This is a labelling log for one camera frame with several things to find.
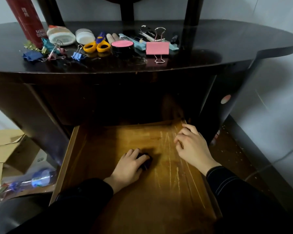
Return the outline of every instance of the person's left hand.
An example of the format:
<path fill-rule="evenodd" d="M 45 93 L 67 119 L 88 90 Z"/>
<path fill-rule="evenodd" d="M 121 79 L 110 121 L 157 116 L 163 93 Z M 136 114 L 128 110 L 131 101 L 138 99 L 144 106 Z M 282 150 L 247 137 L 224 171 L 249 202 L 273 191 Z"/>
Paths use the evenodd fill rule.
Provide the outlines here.
<path fill-rule="evenodd" d="M 142 169 L 138 168 L 150 158 L 144 154 L 137 159 L 139 153 L 140 149 L 130 149 L 121 157 L 112 175 L 103 180 L 113 188 L 114 194 L 139 179 Z"/>

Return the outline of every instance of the red bottle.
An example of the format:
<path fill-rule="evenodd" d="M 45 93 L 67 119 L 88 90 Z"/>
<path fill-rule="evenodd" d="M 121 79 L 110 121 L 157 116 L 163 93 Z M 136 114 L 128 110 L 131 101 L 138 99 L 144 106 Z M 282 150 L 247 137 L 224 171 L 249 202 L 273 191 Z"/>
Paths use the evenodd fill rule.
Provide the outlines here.
<path fill-rule="evenodd" d="M 26 38 L 42 48 L 41 38 L 48 38 L 31 0 L 6 0 Z"/>

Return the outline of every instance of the wall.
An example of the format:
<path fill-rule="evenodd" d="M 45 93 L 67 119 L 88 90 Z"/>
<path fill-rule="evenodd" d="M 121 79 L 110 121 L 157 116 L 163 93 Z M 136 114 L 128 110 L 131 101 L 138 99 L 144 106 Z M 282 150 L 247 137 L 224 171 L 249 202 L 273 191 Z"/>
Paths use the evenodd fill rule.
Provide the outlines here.
<path fill-rule="evenodd" d="M 105 0 L 57 2 L 64 21 L 121 19 L 119 6 Z M 44 21 L 36 0 L 33 3 Z M 142 0 L 134 4 L 135 19 L 183 19 L 186 6 L 187 0 Z M 247 21 L 293 32 L 293 0 L 205 0 L 201 18 Z M 15 21 L 5 0 L 0 0 L 0 23 Z M 293 55 L 265 60 L 231 115 L 270 162 L 291 151 Z M 0 128 L 5 126 L 12 126 L 6 118 L 0 120 Z M 293 153 L 275 168 L 293 187 Z"/>

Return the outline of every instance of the black sleeve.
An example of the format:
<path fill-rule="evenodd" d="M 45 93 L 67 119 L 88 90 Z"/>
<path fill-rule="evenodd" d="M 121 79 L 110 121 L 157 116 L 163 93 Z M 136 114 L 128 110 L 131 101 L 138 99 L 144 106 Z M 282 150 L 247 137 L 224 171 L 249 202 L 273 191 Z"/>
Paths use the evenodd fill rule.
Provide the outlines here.
<path fill-rule="evenodd" d="M 89 233 L 113 189 L 93 178 L 61 193 L 45 211 L 9 233 Z"/>
<path fill-rule="evenodd" d="M 293 229 L 293 220 L 279 204 L 225 167 L 212 168 L 206 179 L 223 214 L 224 229 L 229 233 L 290 233 Z"/>

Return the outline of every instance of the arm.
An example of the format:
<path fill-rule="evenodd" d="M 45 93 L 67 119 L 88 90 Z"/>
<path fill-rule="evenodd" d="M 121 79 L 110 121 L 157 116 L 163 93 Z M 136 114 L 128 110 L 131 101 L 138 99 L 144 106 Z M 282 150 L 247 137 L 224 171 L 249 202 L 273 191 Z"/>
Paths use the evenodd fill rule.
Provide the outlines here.
<path fill-rule="evenodd" d="M 206 176 L 223 214 L 226 230 L 245 233 L 251 230 L 289 231 L 293 228 L 293 222 L 279 204 L 212 158 L 205 139 L 195 126 L 183 126 L 175 138 L 178 154 Z"/>
<path fill-rule="evenodd" d="M 138 168 L 149 159 L 146 155 L 136 159 L 140 152 L 129 150 L 110 177 L 88 179 L 60 193 L 49 208 L 9 233 L 89 233 L 113 194 L 139 179 Z"/>

